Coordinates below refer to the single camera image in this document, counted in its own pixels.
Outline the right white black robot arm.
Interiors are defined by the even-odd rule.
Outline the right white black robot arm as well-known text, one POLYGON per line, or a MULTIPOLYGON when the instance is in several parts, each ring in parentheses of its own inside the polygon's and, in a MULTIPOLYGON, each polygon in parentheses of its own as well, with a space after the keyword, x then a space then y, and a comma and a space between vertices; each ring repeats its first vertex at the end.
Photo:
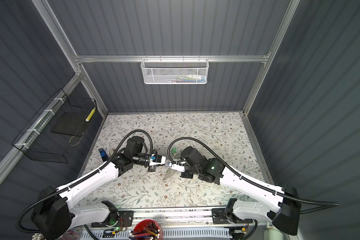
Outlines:
POLYGON ((285 234, 298 234, 301 204, 277 195, 283 192, 283 188, 249 177, 217 158, 207 159, 193 147, 185 148, 181 159, 193 174, 199 175, 199 180, 233 188, 258 202, 255 206, 246 207, 245 202, 231 198, 225 208, 229 222, 262 220, 272 223, 285 234))

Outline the white mesh wall basket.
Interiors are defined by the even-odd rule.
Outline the white mesh wall basket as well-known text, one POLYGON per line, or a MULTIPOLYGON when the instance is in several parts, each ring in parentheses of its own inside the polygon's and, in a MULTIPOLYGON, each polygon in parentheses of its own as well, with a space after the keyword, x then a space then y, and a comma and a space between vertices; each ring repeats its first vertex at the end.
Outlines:
POLYGON ((206 58, 144 58, 141 70, 147 85, 204 85, 210 63, 206 58))

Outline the white plastic bottle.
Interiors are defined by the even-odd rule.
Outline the white plastic bottle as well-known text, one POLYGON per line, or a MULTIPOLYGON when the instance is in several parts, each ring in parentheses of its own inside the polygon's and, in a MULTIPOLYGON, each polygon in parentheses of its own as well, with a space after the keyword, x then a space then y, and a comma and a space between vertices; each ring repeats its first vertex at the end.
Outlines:
POLYGON ((263 240, 283 240, 284 235, 276 228, 267 228, 264 231, 263 240))

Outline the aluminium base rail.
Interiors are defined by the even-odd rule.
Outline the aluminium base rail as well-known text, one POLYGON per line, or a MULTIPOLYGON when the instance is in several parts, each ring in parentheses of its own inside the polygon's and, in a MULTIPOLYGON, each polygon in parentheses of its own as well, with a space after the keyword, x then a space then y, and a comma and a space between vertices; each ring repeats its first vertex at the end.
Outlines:
POLYGON ((231 199, 226 206, 183 207, 158 209, 119 209, 111 217, 122 218, 123 227, 137 225, 143 220, 156 221, 161 226, 246 226, 255 221, 266 223, 269 229, 277 229, 270 216, 273 214, 265 205, 256 202, 243 202, 231 199))

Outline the blue usb stick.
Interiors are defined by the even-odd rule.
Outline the blue usb stick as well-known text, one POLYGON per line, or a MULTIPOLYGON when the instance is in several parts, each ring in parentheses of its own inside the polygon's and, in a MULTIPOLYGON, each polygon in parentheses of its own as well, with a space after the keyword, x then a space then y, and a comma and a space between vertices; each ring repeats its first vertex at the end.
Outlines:
POLYGON ((108 159, 109 159, 109 156, 108 156, 107 152, 103 148, 100 148, 99 153, 101 155, 101 158, 102 158, 103 162, 107 162, 108 159))

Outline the grey strap metal keyring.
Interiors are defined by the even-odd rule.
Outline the grey strap metal keyring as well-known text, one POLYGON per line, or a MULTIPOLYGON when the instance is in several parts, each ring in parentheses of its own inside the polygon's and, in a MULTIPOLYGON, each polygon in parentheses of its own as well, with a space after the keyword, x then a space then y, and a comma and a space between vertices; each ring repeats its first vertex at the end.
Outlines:
POLYGON ((164 166, 165 166, 165 168, 167 169, 167 172, 166 172, 166 174, 164 175, 163 180, 166 181, 168 178, 170 178, 171 176, 173 176, 173 175, 176 173, 176 171, 172 169, 173 164, 172 164, 171 161, 169 161, 168 163, 165 163, 164 166))

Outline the yellow marker pen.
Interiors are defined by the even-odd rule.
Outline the yellow marker pen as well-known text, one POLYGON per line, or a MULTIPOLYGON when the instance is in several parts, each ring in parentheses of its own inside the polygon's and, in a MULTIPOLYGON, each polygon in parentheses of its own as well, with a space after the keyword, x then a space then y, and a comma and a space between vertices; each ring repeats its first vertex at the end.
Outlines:
POLYGON ((87 117, 86 117, 86 119, 85 119, 85 121, 86 122, 89 122, 90 120, 91 120, 91 118, 93 117, 93 115, 95 114, 95 112, 96 112, 96 107, 94 107, 90 112, 89 112, 89 114, 87 115, 87 117))

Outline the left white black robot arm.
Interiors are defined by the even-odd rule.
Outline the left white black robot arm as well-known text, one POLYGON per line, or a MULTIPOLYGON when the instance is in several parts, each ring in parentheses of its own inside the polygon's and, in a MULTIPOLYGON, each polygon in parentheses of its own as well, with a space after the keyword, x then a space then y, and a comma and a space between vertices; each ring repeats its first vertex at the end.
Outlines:
POLYGON ((81 178, 60 186, 57 189, 47 187, 38 197, 39 204, 33 208, 31 220, 47 240, 55 240, 71 228, 92 222, 103 222, 117 209, 110 202, 102 202, 93 208, 76 210, 75 205, 102 185, 119 178, 134 165, 145 168, 164 165, 166 157, 157 151, 142 153, 144 139, 134 136, 128 139, 127 146, 114 153, 100 167, 81 178))

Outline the green tag key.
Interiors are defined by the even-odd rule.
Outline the green tag key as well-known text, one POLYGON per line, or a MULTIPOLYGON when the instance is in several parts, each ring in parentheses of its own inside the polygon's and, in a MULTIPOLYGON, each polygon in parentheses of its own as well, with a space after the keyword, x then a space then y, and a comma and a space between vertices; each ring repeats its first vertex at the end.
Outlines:
POLYGON ((172 154, 173 158, 175 158, 175 156, 176 156, 176 154, 177 154, 177 149, 176 149, 176 148, 173 148, 173 149, 171 150, 171 154, 172 154))

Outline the clear pencil jar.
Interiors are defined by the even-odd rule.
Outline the clear pencil jar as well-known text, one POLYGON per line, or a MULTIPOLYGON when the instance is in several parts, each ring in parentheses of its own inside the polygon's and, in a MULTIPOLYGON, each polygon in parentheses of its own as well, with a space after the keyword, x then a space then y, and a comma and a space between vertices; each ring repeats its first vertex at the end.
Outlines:
POLYGON ((45 240, 45 237, 41 233, 35 233, 32 236, 32 240, 45 240))

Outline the red pencil cup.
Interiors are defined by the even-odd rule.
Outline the red pencil cup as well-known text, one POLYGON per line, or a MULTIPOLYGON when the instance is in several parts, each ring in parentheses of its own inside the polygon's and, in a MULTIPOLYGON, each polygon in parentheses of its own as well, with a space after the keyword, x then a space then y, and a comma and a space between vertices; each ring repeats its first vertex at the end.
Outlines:
POLYGON ((154 220, 143 220, 130 231, 129 240, 163 240, 162 227, 154 220))

